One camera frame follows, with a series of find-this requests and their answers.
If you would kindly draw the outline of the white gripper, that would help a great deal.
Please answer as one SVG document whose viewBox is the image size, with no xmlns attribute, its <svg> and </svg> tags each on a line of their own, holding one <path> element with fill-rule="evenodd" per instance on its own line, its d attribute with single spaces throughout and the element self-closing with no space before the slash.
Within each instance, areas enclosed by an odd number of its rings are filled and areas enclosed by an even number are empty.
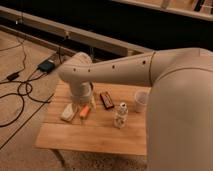
<svg viewBox="0 0 213 171">
<path fill-rule="evenodd" d="M 70 84 L 71 99 L 74 103 L 84 104 L 90 101 L 92 96 L 92 86 L 89 82 L 80 84 Z"/>
</svg>

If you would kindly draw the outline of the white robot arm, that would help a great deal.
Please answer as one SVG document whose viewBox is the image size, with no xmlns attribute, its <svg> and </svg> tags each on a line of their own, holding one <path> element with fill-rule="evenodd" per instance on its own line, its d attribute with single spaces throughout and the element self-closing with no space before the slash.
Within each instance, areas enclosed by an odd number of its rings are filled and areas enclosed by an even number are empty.
<svg viewBox="0 0 213 171">
<path fill-rule="evenodd" d="M 149 87 L 148 171 L 213 171 L 213 51 L 160 50 L 99 63 L 80 52 L 59 76 L 77 102 L 90 97 L 92 82 Z"/>
</svg>

